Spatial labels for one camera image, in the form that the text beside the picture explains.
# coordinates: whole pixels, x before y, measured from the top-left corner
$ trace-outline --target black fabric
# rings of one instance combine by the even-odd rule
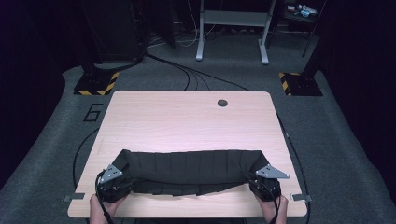
[[[139,218],[135,224],[246,224],[244,218]]]
[[[149,153],[124,149],[113,165],[123,171],[115,185],[133,183],[135,193],[180,196],[245,184],[268,163],[259,150]]]

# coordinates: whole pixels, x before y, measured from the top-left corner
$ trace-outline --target black cable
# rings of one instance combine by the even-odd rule
[[[75,190],[77,189],[77,180],[76,180],[76,161],[77,161],[77,156],[78,153],[81,151],[82,146],[84,145],[84,143],[91,137],[91,135],[93,135],[94,133],[96,133],[99,130],[99,128],[95,129],[93,132],[91,132],[87,137],[85,137],[85,139],[79,144],[78,150],[75,154],[75,158],[73,159],[73,184],[74,184],[74,188]]]
[[[274,217],[272,218],[272,220],[270,221],[269,224],[276,224],[277,215],[278,215],[278,213],[279,213],[279,207],[280,207],[281,198],[280,198],[280,196],[279,196],[279,204],[278,204],[278,203],[276,202],[276,198],[275,198],[274,194],[272,193],[272,191],[271,191],[270,189],[268,189],[268,187],[267,187],[266,185],[263,185],[263,186],[264,186],[264,187],[267,189],[267,191],[271,194],[271,197],[272,197],[272,199],[273,199],[274,206],[275,206],[275,215],[274,215]]]
[[[286,137],[288,138],[288,141],[290,143],[291,149],[294,152],[294,155],[296,157],[296,160],[298,162],[298,165],[300,166],[300,171],[301,171],[301,175],[303,177],[303,181],[304,181],[304,187],[305,187],[305,195],[309,195],[309,189],[308,189],[308,185],[306,184],[306,179],[305,179],[305,173],[304,173],[304,169],[303,166],[301,165],[301,161],[300,158],[297,154],[297,151],[294,147],[294,144],[291,142],[291,139],[288,135],[288,133],[286,132],[285,126],[283,125],[282,120],[280,119],[279,115],[276,114],[277,119],[279,120],[279,124],[280,124],[280,128],[282,129],[283,133],[286,135]],[[311,202],[306,202],[306,207],[307,207],[307,212],[306,212],[306,223],[309,223],[309,219],[311,218]]]
[[[99,193],[98,193],[98,180],[100,177],[102,177],[102,175],[105,173],[105,171],[102,171],[101,173],[99,173],[99,175],[96,177],[95,180],[95,191],[96,191],[96,197],[98,198],[98,202],[100,204],[100,206],[102,207],[103,210],[103,215],[105,216],[108,224],[114,224],[113,220],[111,219],[110,214],[107,212],[107,210],[105,209],[105,206],[103,205],[103,200],[102,197],[100,197]]]
[[[166,61],[165,59],[158,58],[158,57],[156,57],[156,56],[154,56],[154,55],[152,55],[152,54],[149,54],[148,52],[146,52],[146,56],[148,56],[148,57],[150,57],[150,58],[152,58],[152,59],[154,59],[154,60],[156,60],[156,61],[159,61],[159,62],[161,62],[161,63],[167,63],[167,64],[170,64],[170,65],[173,65],[173,66],[176,66],[176,67],[184,68],[184,69],[186,69],[186,70],[188,70],[188,71],[195,72],[195,73],[199,73],[199,74],[202,74],[202,75],[204,75],[204,76],[212,77],[212,78],[214,78],[214,79],[216,79],[216,80],[219,80],[219,81],[223,81],[223,82],[232,84],[232,85],[234,85],[234,86],[236,86],[236,87],[239,87],[239,88],[241,88],[241,89],[243,89],[243,90],[245,90],[245,91],[250,91],[249,89],[247,89],[247,88],[245,88],[245,87],[243,87],[243,86],[241,86],[241,85],[238,85],[238,84],[236,84],[236,83],[234,83],[234,82],[231,82],[231,81],[228,81],[228,80],[219,78],[219,77],[213,77],[213,76],[211,76],[211,75],[209,75],[209,74],[207,74],[207,73],[203,73],[203,72],[197,71],[197,70],[195,70],[195,69],[189,68],[189,67],[187,67],[187,66],[184,66],[184,65],[181,65],[181,64],[178,64],[178,63],[173,63],[173,62],[170,62],[170,61]]]

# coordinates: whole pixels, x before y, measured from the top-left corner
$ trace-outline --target wire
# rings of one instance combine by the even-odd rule
[[[77,161],[77,156],[78,153],[81,151],[82,146],[84,145],[84,143],[97,131],[99,130],[99,128],[95,129],[93,132],[91,132],[88,136],[86,136],[84,138],[84,140],[79,144],[78,150],[75,154],[75,157],[73,159],[73,184],[74,184],[74,188],[75,190],[77,189],[77,180],[76,180],[76,161]]]
[[[96,197],[98,198],[98,202],[100,204],[100,206],[102,207],[103,210],[103,215],[105,216],[108,224],[114,224],[113,220],[111,220],[111,216],[110,214],[107,212],[107,210],[105,209],[105,206],[103,205],[103,200],[102,197],[100,197],[99,195],[99,191],[98,191],[98,180],[100,177],[102,177],[102,175],[105,173],[105,171],[102,171],[101,173],[99,173],[99,175],[96,177],[95,180],[95,191],[96,191]]]
[[[216,80],[219,80],[219,81],[223,81],[223,82],[232,84],[232,85],[234,85],[234,86],[236,86],[236,87],[239,87],[239,88],[241,88],[241,89],[243,89],[243,90],[245,90],[245,91],[250,91],[248,88],[245,88],[245,87],[243,87],[243,86],[241,86],[241,85],[238,85],[238,84],[236,84],[236,83],[234,83],[234,82],[231,82],[231,81],[229,81],[229,80],[225,80],[225,79],[222,79],[222,78],[219,78],[219,77],[214,77],[214,76],[211,76],[211,75],[209,75],[209,74],[207,74],[207,73],[203,73],[203,72],[197,71],[197,70],[195,70],[195,69],[189,68],[189,67],[187,67],[187,66],[184,66],[184,65],[181,65],[181,64],[178,64],[178,63],[173,63],[173,62],[170,62],[170,61],[166,61],[166,60],[164,60],[164,59],[161,59],[161,58],[158,58],[158,57],[156,57],[156,56],[154,56],[154,55],[151,55],[151,54],[149,54],[148,52],[146,52],[146,56],[148,56],[148,57],[150,57],[150,58],[152,58],[152,59],[154,59],[154,60],[156,60],[156,61],[159,61],[159,62],[161,62],[161,63],[167,63],[167,64],[170,64],[170,65],[173,65],[173,66],[176,66],[176,67],[180,67],[180,68],[186,69],[186,70],[188,70],[188,71],[190,71],[190,72],[195,72],[195,73],[198,73],[198,74],[207,76],[207,77],[212,77],[212,78],[214,78],[214,79],[216,79]]]
[[[190,6],[190,0],[187,0],[187,3],[189,4],[189,10],[190,10],[192,22],[194,23],[195,38],[194,38],[193,40],[189,40],[189,41],[191,41],[191,43],[190,43],[189,45],[183,45],[183,44],[181,44],[181,41],[179,41],[179,40],[177,39],[178,43],[179,43],[181,46],[183,46],[183,47],[189,47],[189,46],[191,46],[192,44],[194,44],[195,41],[197,40],[197,36],[198,36],[197,25],[196,25],[196,23],[195,23],[194,16],[192,15],[192,10],[191,10],[191,6]]]
[[[301,175],[303,177],[303,181],[304,181],[304,187],[305,187],[305,195],[309,195],[309,189],[308,189],[308,185],[306,184],[306,178],[305,178],[305,173],[304,173],[304,169],[303,166],[301,165],[301,161],[300,158],[297,154],[297,151],[294,147],[294,144],[291,142],[291,139],[289,137],[289,134],[286,132],[285,126],[283,125],[282,120],[280,119],[279,115],[276,114],[277,119],[279,120],[279,124],[280,127],[283,131],[283,133],[286,135],[286,137],[288,138],[288,141],[290,143],[291,149],[293,150],[294,155],[296,156],[296,160],[298,162],[298,165],[300,167],[300,171],[301,171]],[[307,212],[306,212],[306,223],[309,223],[309,219],[311,218],[311,202],[306,202],[306,207],[307,207]]]

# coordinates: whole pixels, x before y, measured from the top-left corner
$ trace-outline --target dark background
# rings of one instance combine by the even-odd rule
[[[124,8],[116,7],[120,6],[117,4],[131,4],[123,0],[114,2],[114,8],[109,10],[116,10],[115,14],[131,19],[130,10],[118,12]],[[174,7],[170,1],[153,0],[150,3],[160,2],[167,5],[162,8]],[[191,1],[191,5],[197,6],[196,2]],[[3,171],[0,184],[3,186],[59,102],[64,90],[62,73],[80,65],[73,37],[77,36],[81,41],[79,44],[82,43],[78,50],[85,62],[92,63],[117,57],[128,61],[134,57],[134,46],[138,41],[134,37],[125,38],[128,35],[119,30],[117,42],[130,45],[131,49],[126,52],[120,51],[128,49],[125,46],[100,49],[86,17],[91,12],[81,7],[78,1],[17,0],[0,4],[0,162]],[[396,84],[394,8],[395,3],[390,0],[331,1],[319,29],[321,36],[327,36],[324,44],[327,47],[320,50],[319,56],[320,69],[350,128],[369,160],[380,171],[392,200],[396,202],[396,152],[392,141],[396,136],[396,97],[392,92]],[[150,22],[148,26],[155,26],[151,24],[158,19],[152,21],[146,15]],[[124,25],[134,28],[129,21]],[[159,27],[164,30],[158,33],[164,32],[162,35],[172,44],[173,37],[167,33],[169,29]]]

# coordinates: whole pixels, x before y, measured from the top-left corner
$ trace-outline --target wooden table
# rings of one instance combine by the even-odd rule
[[[226,106],[218,105],[225,100]],[[176,152],[262,150],[278,170],[286,197],[301,193],[269,93],[264,91],[116,91],[78,183],[68,215],[88,217],[95,178],[122,149]],[[289,217],[306,214],[290,199]],[[131,194],[116,217],[262,217],[248,184],[203,196]]]

